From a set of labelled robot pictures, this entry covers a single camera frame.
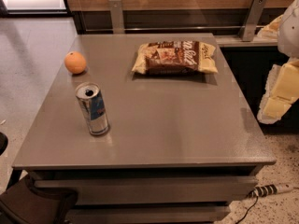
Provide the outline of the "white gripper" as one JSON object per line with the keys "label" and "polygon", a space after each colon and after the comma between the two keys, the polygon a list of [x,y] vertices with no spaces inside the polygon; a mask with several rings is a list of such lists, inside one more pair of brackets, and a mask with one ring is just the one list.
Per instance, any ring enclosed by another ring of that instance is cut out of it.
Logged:
{"label": "white gripper", "polygon": [[[278,39],[278,50],[290,58],[299,58],[299,0],[294,0],[280,15],[265,25],[258,34],[264,39]],[[281,120],[299,99],[299,60],[289,59],[270,70],[265,94],[259,105],[258,121],[274,124]]]}

